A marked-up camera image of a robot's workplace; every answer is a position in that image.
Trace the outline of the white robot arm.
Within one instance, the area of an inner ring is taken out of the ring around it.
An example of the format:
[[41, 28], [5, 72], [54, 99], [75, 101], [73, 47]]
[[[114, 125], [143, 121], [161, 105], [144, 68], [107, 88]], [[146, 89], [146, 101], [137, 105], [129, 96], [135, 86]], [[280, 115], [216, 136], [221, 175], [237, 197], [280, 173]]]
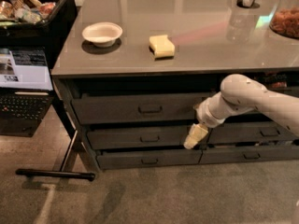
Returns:
[[256, 110], [299, 136], [299, 98], [268, 90], [244, 75], [232, 74], [221, 82], [218, 93], [194, 106], [198, 124], [193, 124], [183, 146], [193, 149], [227, 118]]

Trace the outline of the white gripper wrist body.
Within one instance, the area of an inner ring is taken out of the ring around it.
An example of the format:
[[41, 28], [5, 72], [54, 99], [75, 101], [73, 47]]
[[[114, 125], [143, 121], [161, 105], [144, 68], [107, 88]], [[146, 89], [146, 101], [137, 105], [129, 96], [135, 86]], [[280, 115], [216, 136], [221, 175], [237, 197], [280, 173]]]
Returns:
[[208, 128], [215, 128], [225, 121], [223, 99], [220, 96], [209, 97], [195, 106], [198, 121]]

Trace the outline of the yellow taped gripper finger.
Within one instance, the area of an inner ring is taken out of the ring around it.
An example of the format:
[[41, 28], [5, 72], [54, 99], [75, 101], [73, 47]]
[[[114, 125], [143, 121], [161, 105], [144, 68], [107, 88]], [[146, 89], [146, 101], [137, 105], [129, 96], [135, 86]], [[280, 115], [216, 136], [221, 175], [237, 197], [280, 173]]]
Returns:
[[193, 124], [184, 141], [183, 146], [187, 149], [194, 148], [208, 134], [208, 128], [204, 124]]

